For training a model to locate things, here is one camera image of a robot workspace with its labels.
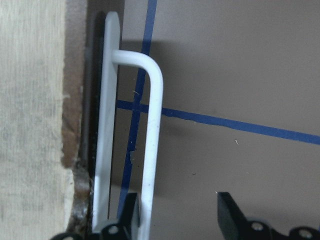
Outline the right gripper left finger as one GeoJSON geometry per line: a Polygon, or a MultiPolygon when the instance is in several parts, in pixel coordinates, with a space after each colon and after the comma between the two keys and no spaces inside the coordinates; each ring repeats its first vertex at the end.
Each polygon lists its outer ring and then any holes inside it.
{"type": "Polygon", "coordinates": [[[139,198],[137,193],[128,193],[120,217],[116,223],[104,227],[100,240],[137,240],[140,226],[139,198]]]}

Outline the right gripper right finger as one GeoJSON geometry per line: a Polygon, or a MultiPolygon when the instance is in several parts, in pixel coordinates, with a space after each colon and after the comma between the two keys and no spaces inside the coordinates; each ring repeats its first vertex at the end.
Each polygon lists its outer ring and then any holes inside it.
{"type": "Polygon", "coordinates": [[[225,240],[271,240],[270,228],[248,220],[230,193],[217,193],[217,221],[225,240]]]}

